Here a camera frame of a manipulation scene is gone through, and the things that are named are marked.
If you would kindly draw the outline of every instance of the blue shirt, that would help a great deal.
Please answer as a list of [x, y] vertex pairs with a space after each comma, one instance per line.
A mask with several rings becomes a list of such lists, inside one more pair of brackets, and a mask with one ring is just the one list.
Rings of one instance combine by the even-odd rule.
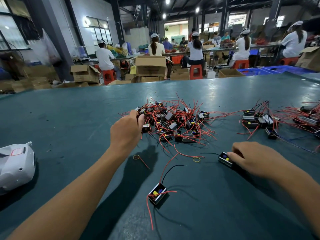
[[222, 36], [221, 41], [223, 41], [223, 40], [230, 40], [230, 35]]
[[168, 41], [163, 41], [162, 44], [166, 50], [172, 49], [172, 44], [170, 44]]

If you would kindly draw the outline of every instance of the person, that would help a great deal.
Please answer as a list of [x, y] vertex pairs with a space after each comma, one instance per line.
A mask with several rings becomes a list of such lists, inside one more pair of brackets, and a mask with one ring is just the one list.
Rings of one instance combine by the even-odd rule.
[[224, 41], [224, 40], [230, 40], [230, 36], [228, 32], [225, 32], [224, 36], [221, 37], [221, 41]]
[[117, 75], [117, 80], [121, 80], [120, 68], [114, 66], [110, 59], [114, 59], [114, 55], [107, 49], [107, 44], [104, 40], [98, 40], [98, 46], [100, 47], [96, 51], [96, 56], [99, 62], [99, 67], [102, 71], [114, 70]]
[[173, 48], [172, 44], [169, 43], [167, 37], [164, 38], [164, 41], [162, 42], [162, 44], [163, 44], [165, 50], [171, 50]]
[[[142, 114], [137, 121], [137, 116], [138, 112], [131, 110], [115, 122], [110, 129], [110, 146], [101, 158], [28, 217], [7, 240], [79, 239], [114, 173], [140, 141], [145, 119]], [[234, 143], [227, 155], [249, 173], [281, 186], [320, 237], [320, 185], [309, 174], [257, 142]]]
[[196, 31], [195, 28], [192, 28], [191, 29], [191, 33], [189, 34], [189, 38], [188, 38], [188, 41], [191, 42], [192, 41], [192, 34]]
[[288, 30], [288, 35], [280, 42], [274, 64], [283, 58], [298, 57], [306, 45], [308, 34], [302, 30], [302, 21], [295, 22]]
[[180, 45], [188, 44], [188, 41], [186, 41], [186, 37], [182, 37], [182, 41], [180, 42]]
[[251, 46], [251, 38], [249, 37], [250, 30], [244, 29], [240, 34], [240, 39], [238, 39], [235, 43], [238, 46], [238, 51], [235, 52], [232, 56], [230, 54], [229, 57], [232, 57], [229, 60], [229, 66], [233, 67], [235, 60], [248, 60], [250, 56], [250, 46]]
[[218, 35], [217, 31], [213, 33], [213, 40], [215, 44], [220, 45], [221, 36]]
[[190, 51], [190, 57], [184, 56], [182, 58], [182, 68], [187, 68], [189, 65], [202, 65], [204, 63], [202, 53], [202, 42], [199, 40], [199, 33], [194, 32], [191, 37], [192, 41], [186, 47], [186, 53]]
[[151, 35], [151, 41], [152, 43], [148, 46], [150, 56], [162, 56], [166, 53], [165, 47], [159, 43], [159, 36], [156, 33]]

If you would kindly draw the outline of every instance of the yellow rubber band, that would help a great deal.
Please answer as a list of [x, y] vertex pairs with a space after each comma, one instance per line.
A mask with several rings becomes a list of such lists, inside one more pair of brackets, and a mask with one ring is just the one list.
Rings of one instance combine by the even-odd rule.
[[192, 160], [195, 162], [195, 163], [199, 163], [201, 161], [201, 159], [197, 156], [193, 157]]

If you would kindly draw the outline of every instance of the teal shirt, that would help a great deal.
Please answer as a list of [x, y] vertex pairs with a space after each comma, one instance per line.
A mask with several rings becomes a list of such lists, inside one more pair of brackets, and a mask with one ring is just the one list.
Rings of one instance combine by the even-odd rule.
[[223, 40], [230, 40], [230, 35], [222, 36], [221, 41], [223, 41]]

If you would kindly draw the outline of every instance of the green table surface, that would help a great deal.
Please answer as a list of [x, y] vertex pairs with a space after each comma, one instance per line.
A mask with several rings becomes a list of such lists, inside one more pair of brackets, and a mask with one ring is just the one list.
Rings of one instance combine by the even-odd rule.
[[[270, 100], [271, 109], [301, 106], [317, 101], [320, 86], [290, 74], [161, 81], [102, 87], [56, 88], [21, 92], [0, 99], [0, 147], [32, 141], [38, 160], [34, 179], [7, 195], [0, 196], [0, 239], [66, 185], [93, 165], [110, 144], [110, 126], [122, 113], [142, 106], [147, 98], [186, 103], [203, 102], [204, 111], [234, 112], [252, 108], [260, 99]], [[229, 151], [232, 143], [245, 141], [246, 129], [238, 116], [213, 122], [216, 138], [207, 146], [178, 144], [187, 155], [206, 158], [195, 163], [177, 156], [175, 167], [163, 184], [170, 193], [162, 206], [151, 204], [154, 231], [146, 196], [159, 182], [164, 166], [176, 154], [164, 152], [157, 140], [144, 134], [130, 157], [116, 171], [81, 239], [314, 239], [297, 205], [275, 183], [238, 173], [218, 163], [217, 156], [205, 153]], [[280, 125], [285, 138], [307, 132]], [[250, 139], [279, 151], [288, 160], [320, 182], [320, 157], [279, 139], [269, 140], [259, 129]], [[311, 137], [295, 140], [315, 149], [320, 141]], [[133, 160], [139, 154], [151, 168]]]

